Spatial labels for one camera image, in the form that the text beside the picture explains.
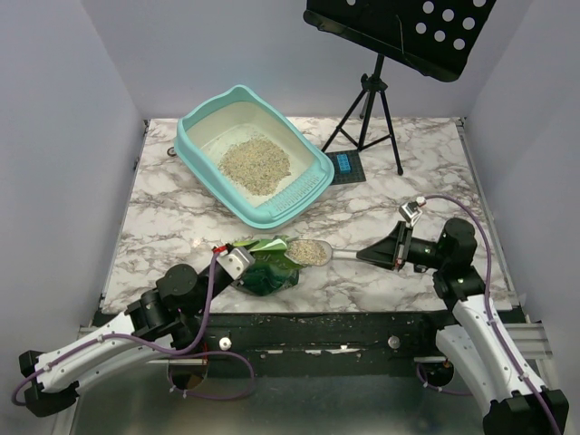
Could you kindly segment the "green litter bag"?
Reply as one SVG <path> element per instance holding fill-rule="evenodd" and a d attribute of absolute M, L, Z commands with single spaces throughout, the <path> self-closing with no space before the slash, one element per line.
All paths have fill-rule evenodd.
<path fill-rule="evenodd" d="M 243 247 L 255 259 L 234 287 L 252 295 L 266 296 L 297 285 L 304 267 L 286 256 L 290 241 L 290 236 L 280 235 L 234 242 L 232 247 Z"/>

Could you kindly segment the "clear plastic scoop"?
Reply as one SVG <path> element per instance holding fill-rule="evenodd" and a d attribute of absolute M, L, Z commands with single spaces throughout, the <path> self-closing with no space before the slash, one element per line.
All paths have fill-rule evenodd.
<path fill-rule="evenodd" d="M 293 239 L 287 243 L 285 256 L 300 266 L 325 266 L 331 260 L 357 260 L 355 250 L 338 249 L 317 239 Z"/>

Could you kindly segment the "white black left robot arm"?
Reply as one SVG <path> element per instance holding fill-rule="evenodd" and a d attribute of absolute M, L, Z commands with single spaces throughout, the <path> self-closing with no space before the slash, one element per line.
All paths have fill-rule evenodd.
<path fill-rule="evenodd" d="M 24 376 L 11 401 L 37 417 L 73 406 L 98 382 L 154 360 L 189 358 L 200 349 L 215 296 L 255 263 L 243 247 L 221 246 L 209 266 L 171 267 L 155 287 L 105 325 L 48 353 L 19 357 Z"/>

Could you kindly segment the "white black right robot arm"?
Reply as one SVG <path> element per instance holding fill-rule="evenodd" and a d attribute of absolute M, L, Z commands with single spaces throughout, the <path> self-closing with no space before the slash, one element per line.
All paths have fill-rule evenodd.
<path fill-rule="evenodd" d="M 535 373 L 508 334 L 476 268 L 475 228 L 449 219 L 435 242 L 416 238 L 401 221 L 385 238 L 360 250 L 358 260 L 387 270 L 408 263 L 430 269 L 438 297 L 456 322 L 417 332 L 426 354 L 443 353 L 475 398 L 487 434 L 561 434 L 569 403 Z"/>

